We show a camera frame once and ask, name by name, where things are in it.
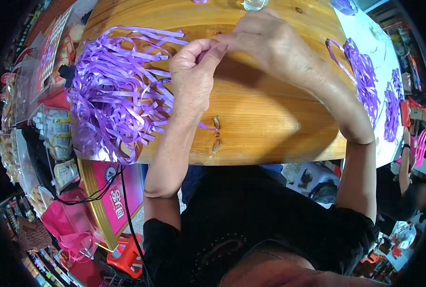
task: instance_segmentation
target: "wood grain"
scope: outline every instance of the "wood grain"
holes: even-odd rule
[[[84,39],[95,39],[113,26],[140,26],[185,33],[183,39],[214,38],[229,33],[246,11],[241,1],[210,0],[195,4],[189,0],[112,0],[99,1],[84,32]],[[270,0],[273,8],[319,56],[329,62],[351,88],[350,79],[331,60],[325,41],[345,42],[339,20],[329,0]],[[113,31],[113,36],[124,31]],[[144,43],[137,43],[144,50]],[[171,53],[180,45],[164,44]],[[336,51],[342,60],[342,54]],[[147,67],[168,71],[168,61]],[[214,76],[210,109],[202,121],[218,132],[197,129],[189,158],[190,164],[248,165],[343,158],[346,141],[325,107],[306,91],[262,72],[256,61],[242,52],[227,53]],[[140,163],[150,163],[156,140],[138,146]]]

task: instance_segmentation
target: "fingernail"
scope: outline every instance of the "fingernail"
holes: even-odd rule
[[[219,43],[219,44],[216,45],[215,48],[216,48],[216,50],[218,50],[218,52],[224,53],[227,50],[227,45]]]

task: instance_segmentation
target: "wire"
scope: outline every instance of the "wire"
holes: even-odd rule
[[[121,180],[122,180],[122,193],[124,193],[125,211],[127,212],[127,220],[129,221],[130,232],[132,233],[132,237],[133,237],[133,240],[135,241],[136,248],[138,249],[138,252],[140,253],[141,261],[143,261],[143,268],[148,275],[149,286],[154,287],[153,278],[146,267],[143,251],[141,250],[140,244],[138,243],[138,240],[136,239],[136,236],[135,236],[135,231],[133,230],[133,224],[132,224],[132,218],[130,217],[129,205],[127,204],[127,193],[125,192],[124,174],[121,175]]]
[[[118,165],[117,167],[117,173],[115,175],[113,175],[109,180],[107,180],[107,182],[105,183],[105,185],[99,189],[98,191],[92,193],[91,195],[89,195],[87,198],[83,198],[83,199],[79,199],[79,200],[71,200],[71,201],[65,201],[62,200],[61,198],[59,198],[56,194],[53,194],[54,199],[61,202],[62,204],[66,204],[66,205],[75,205],[75,204],[84,204],[84,203],[89,203],[95,200],[100,200],[101,198],[103,198],[103,196],[106,194],[106,192],[109,190],[109,188],[111,187],[111,184],[116,180],[116,178],[122,174],[122,172],[124,171],[125,167],[123,167],[122,165]],[[97,197],[93,197],[95,194],[97,194],[98,192],[101,192]]]

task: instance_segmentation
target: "black shirt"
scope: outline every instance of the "black shirt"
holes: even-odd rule
[[[181,231],[156,219],[144,224],[145,260],[156,286],[217,286],[253,247],[272,241],[317,270],[349,275],[377,232],[365,215],[327,210],[261,167],[216,167],[181,214]]]
[[[416,194],[416,185],[410,184],[401,195],[398,177],[388,166],[377,169],[377,212],[396,221],[409,221],[417,209]]]

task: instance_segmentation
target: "red bag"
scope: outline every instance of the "red bag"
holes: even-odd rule
[[[59,196],[64,201],[83,199],[80,188],[64,192]],[[72,261],[86,262],[96,250],[95,227],[89,219],[85,204],[66,205],[55,200],[41,216],[46,229],[58,240],[58,245],[69,255]]]

